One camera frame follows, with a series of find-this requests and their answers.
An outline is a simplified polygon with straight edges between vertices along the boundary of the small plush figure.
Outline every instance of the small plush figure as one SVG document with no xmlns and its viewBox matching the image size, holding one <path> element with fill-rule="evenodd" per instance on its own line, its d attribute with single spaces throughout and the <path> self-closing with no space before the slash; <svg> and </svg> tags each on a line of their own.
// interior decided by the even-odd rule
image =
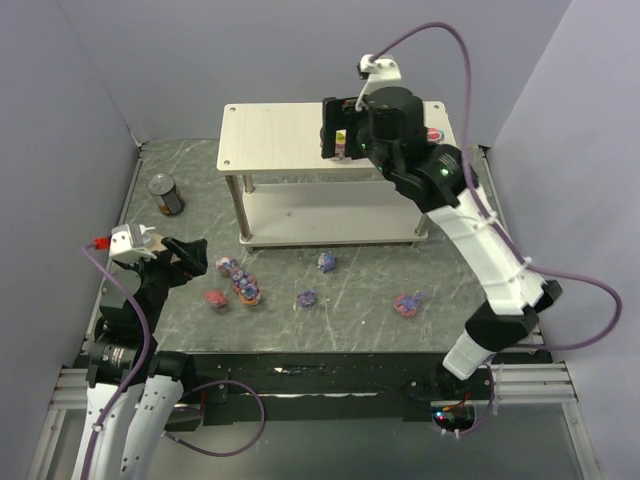
<svg viewBox="0 0 640 480">
<path fill-rule="evenodd" d="M 394 308 L 403 317 L 415 317 L 418 314 L 420 300 L 426 297 L 426 294 L 416 292 L 413 295 L 399 295 L 396 298 Z"/>
<path fill-rule="evenodd" d="M 257 305 L 260 301 L 260 289 L 257 285 L 250 283 L 245 285 L 239 292 L 238 297 L 245 305 Z"/>
<path fill-rule="evenodd" d="M 258 281 L 249 272 L 245 272 L 240 268 L 231 271 L 231 288 L 233 288 L 234 292 L 240 293 L 240 290 L 250 284 L 258 285 Z"/>
<path fill-rule="evenodd" d="M 329 270 L 334 269 L 336 260 L 337 258 L 331 252 L 321 253 L 320 258 L 318 258 L 318 268 L 322 273 L 327 273 Z"/>
<path fill-rule="evenodd" d="M 316 304 L 316 289 L 312 288 L 298 294 L 298 304 L 302 308 L 313 307 Z"/>
<path fill-rule="evenodd" d="M 223 275 L 230 275 L 234 269 L 238 268 L 238 261 L 232 257 L 220 257 L 214 265 Z"/>
<path fill-rule="evenodd" d="M 204 299 L 209 302 L 209 305 L 220 308 L 224 307 L 227 304 L 227 297 L 224 296 L 220 290 L 211 290 L 206 292 L 204 295 Z"/>
</svg>

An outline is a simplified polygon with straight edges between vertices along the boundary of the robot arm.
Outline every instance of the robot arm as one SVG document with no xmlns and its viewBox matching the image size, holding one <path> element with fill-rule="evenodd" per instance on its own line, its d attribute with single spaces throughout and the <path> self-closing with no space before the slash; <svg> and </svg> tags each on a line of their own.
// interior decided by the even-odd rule
<svg viewBox="0 0 640 480">
<path fill-rule="evenodd" d="M 495 352 L 524 339 L 538 324 L 538 313 L 561 293 L 526 269 L 492 228 L 495 212 L 485 219 L 467 186 L 459 149 L 427 141 L 424 106 L 400 86 L 392 57 L 371 63 L 365 55 L 358 71 L 366 80 L 358 97 L 323 101 L 322 157 L 335 156 L 338 130 L 346 130 L 345 156 L 367 157 L 396 190 L 451 239 L 478 277 L 487 300 L 466 322 L 465 331 L 443 366 L 466 380 Z M 480 199 L 486 195 L 474 174 Z"/>
<path fill-rule="evenodd" d="M 113 276 L 133 294 L 153 333 L 169 290 L 206 272 L 207 242 L 184 243 L 150 234 L 149 230 L 144 225 L 120 225 L 103 243 L 109 247 L 109 257 L 122 267 Z M 86 478 L 144 478 L 173 406 L 195 379 L 193 363 L 181 353 L 159 352 L 154 356 L 157 344 L 153 337 L 151 347 L 143 352 L 137 315 L 124 294 L 110 283 L 103 288 L 100 313 L 89 350 L 87 417 L 72 478 L 82 478 L 89 440 L 95 431 L 99 433 Z M 102 425 L 96 426 L 98 416 L 139 361 L 142 368 Z"/>
</svg>

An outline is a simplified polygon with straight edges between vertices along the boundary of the red connector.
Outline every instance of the red connector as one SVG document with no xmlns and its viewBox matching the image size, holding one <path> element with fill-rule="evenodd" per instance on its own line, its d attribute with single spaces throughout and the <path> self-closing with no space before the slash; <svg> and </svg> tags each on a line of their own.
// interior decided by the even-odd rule
<svg viewBox="0 0 640 480">
<path fill-rule="evenodd" d="M 93 246 L 96 250 L 107 250 L 111 244 L 111 237 L 98 237 L 93 239 Z"/>
</svg>

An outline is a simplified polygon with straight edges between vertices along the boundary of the purple toy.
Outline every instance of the purple toy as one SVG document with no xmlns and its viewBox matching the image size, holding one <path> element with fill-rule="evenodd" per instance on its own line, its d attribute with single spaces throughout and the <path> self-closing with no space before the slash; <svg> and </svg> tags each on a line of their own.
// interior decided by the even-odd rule
<svg viewBox="0 0 640 480">
<path fill-rule="evenodd" d="M 238 261 L 233 257 L 220 257 L 215 261 L 214 265 L 223 275 L 229 275 L 238 268 Z"/>
<path fill-rule="evenodd" d="M 298 295 L 298 303 L 302 308 L 313 307 L 316 304 L 316 289 L 312 288 Z"/>
<path fill-rule="evenodd" d="M 257 305 L 260 301 L 260 289 L 250 283 L 238 292 L 238 297 L 245 305 Z"/>
<path fill-rule="evenodd" d="M 420 300 L 424 297 L 426 297 L 426 294 L 419 292 L 414 295 L 399 295 L 393 307 L 403 317 L 415 317 L 418 314 Z"/>
<path fill-rule="evenodd" d="M 327 273 L 329 270 L 334 269 L 336 260 L 337 258 L 331 252 L 321 253 L 320 258 L 318 258 L 318 268 L 322 273 Z"/>
<path fill-rule="evenodd" d="M 246 288 L 247 285 L 258 285 L 256 277 L 251 275 L 249 272 L 245 272 L 240 268 L 236 268 L 231 272 L 231 288 L 236 293 L 239 293 L 240 290 Z"/>
</svg>

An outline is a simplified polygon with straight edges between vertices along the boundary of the white cable tie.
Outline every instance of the white cable tie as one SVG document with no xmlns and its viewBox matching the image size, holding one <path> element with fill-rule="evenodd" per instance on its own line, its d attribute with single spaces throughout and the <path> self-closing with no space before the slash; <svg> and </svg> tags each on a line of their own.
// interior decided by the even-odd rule
<svg viewBox="0 0 640 480">
<path fill-rule="evenodd" d="M 493 386 L 493 414 L 498 414 L 498 406 L 500 405 L 500 382 L 502 382 L 502 372 L 504 372 L 504 363 L 501 363 L 496 372 L 496 381 Z"/>
<path fill-rule="evenodd" d="M 476 231 L 483 230 L 486 226 L 493 225 L 494 223 L 497 223 L 499 221 L 498 213 L 494 212 L 493 210 L 490 211 L 488 217 L 481 216 L 480 220 L 477 220 L 477 219 L 474 219 L 474 220 L 476 223 L 473 226 L 473 229 Z"/>
<path fill-rule="evenodd" d="M 520 267 L 518 268 L 518 271 L 516 272 L 516 274 L 512 277 L 512 280 L 519 277 L 524 272 L 526 272 L 527 269 L 529 268 L 529 265 L 531 265 L 531 257 L 523 257 L 523 258 L 524 258 L 524 262 L 520 264 Z"/>
</svg>

